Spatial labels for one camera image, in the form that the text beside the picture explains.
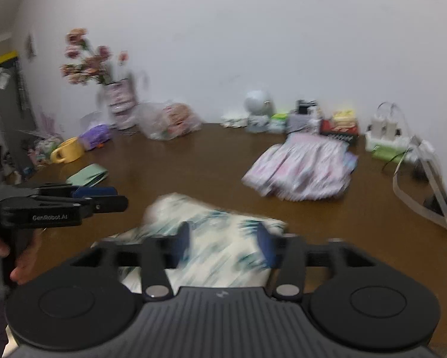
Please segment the yellow mug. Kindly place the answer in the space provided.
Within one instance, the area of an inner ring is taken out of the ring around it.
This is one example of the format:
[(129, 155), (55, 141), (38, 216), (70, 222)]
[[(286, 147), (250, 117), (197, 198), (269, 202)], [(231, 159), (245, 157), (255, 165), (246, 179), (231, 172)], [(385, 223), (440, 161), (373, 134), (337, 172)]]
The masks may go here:
[(84, 147), (79, 138), (70, 138), (61, 143), (50, 155), (52, 163), (72, 163), (84, 155)]

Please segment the white teal floral cloth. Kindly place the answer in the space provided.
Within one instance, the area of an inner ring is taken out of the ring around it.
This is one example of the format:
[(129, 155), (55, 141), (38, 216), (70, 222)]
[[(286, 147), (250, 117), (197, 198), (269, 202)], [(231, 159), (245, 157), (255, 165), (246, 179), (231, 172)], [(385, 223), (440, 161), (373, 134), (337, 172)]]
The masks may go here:
[(147, 208), (140, 227), (106, 239), (138, 243), (151, 235), (174, 235), (183, 222), (190, 227), (190, 245), (178, 267), (166, 270), (173, 291), (182, 286), (265, 286), (270, 269), (258, 246), (257, 226), (263, 224), (274, 234), (287, 229), (284, 221), (225, 211), (172, 193)]

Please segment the white round desk lamp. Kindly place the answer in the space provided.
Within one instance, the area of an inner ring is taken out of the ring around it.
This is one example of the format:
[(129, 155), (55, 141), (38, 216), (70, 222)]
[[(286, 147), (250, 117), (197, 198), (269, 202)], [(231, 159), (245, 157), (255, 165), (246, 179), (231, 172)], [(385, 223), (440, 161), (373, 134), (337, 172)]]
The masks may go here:
[(249, 91), (245, 96), (247, 111), (246, 131), (252, 133), (265, 132), (270, 124), (270, 118), (275, 114), (275, 106), (267, 91)]

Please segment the pink white ruffled dress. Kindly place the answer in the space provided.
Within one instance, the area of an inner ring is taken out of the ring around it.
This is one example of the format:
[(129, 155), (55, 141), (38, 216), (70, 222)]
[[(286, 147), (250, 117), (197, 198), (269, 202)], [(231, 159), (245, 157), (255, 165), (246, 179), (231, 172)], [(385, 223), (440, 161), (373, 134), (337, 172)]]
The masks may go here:
[(267, 149), (242, 178), (262, 196), (281, 200), (323, 200), (341, 196), (358, 157), (346, 142), (295, 132)]

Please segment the grey cabinet with yellow box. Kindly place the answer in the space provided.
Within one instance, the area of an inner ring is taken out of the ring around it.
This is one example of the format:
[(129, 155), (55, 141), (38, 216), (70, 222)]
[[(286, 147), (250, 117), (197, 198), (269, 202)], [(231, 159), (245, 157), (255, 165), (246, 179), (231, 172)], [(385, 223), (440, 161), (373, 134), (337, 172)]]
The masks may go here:
[(28, 156), (37, 129), (28, 91), (16, 52), (0, 57), (0, 132), (14, 168), (28, 177), (35, 165)]

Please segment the purple tissue pack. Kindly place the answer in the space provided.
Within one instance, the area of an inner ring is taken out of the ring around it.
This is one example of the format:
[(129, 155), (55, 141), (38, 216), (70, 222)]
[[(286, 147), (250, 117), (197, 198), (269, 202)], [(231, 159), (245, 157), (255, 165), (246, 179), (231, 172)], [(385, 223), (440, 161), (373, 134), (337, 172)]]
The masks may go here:
[(106, 124), (91, 127), (79, 135), (79, 141), (85, 151), (90, 151), (112, 139), (110, 128)]

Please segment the green folded pouch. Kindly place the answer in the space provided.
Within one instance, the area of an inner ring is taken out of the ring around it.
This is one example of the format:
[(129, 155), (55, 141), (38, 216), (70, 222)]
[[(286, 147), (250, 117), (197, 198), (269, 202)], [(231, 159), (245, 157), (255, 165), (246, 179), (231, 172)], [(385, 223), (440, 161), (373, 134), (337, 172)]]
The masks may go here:
[(96, 163), (85, 166), (66, 180), (67, 184), (76, 187), (94, 187), (108, 176), (108, 170)]

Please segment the pink artificial flower bouquet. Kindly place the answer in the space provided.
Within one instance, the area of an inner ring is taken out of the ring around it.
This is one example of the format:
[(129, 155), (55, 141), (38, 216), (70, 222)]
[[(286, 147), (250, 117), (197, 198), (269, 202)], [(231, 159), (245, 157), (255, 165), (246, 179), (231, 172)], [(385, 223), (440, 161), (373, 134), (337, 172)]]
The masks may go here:
[(64, 55), (68, 62), (61, 65), (60, 73), (70, 84), (96, 82), (106, 86), (130, 79), (127, 51), (113, 55), (108, 46), (93, 47), (87, 38), (87, 30), (82, 27), (71, 29), (65, 41)]

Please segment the pink patterned vase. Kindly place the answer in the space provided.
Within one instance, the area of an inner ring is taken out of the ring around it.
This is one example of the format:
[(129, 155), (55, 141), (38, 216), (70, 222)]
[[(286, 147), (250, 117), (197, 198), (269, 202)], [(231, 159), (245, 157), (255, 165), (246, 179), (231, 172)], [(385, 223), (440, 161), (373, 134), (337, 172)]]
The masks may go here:
[(105, 84), (101, 88), (101, 99), (109, 113), (110, 122), (118, 130), (135, 127), (135, 108), (138, 101), (128, 78)]

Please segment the clear plastic snack bag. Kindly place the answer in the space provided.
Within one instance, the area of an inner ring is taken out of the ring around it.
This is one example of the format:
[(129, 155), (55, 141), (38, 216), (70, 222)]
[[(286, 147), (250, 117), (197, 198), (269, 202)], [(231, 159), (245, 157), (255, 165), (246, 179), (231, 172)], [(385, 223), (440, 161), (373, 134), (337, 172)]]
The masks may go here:
[(202, 127), (198, 115), (189, 105), (183, 103), (142, 102), (136, 112), (140, 131), (152, 140), (169, 141)]

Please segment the white power strip with chargers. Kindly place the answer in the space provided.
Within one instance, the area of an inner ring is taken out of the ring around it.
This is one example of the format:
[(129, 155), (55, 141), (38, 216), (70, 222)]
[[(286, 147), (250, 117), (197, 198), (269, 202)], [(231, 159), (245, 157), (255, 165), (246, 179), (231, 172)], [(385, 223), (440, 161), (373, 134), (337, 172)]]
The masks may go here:
[(417, 163), (420, 159), (438, 165), (435, 148), (411, 130), (402, 109), (391, 102), (379, 104), (364, 133), (365, 150), (386, 163)]

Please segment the small grey box with screen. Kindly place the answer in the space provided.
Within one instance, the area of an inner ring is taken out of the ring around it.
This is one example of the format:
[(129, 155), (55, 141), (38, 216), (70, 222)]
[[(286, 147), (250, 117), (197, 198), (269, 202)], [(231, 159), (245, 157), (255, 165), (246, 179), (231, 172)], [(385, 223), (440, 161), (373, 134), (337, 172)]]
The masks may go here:
[(293, 132), (320, 133), (322, 115), (318, 102), (313, 99), (298, 99), (295, 109), (287, 114), (287, 134)]

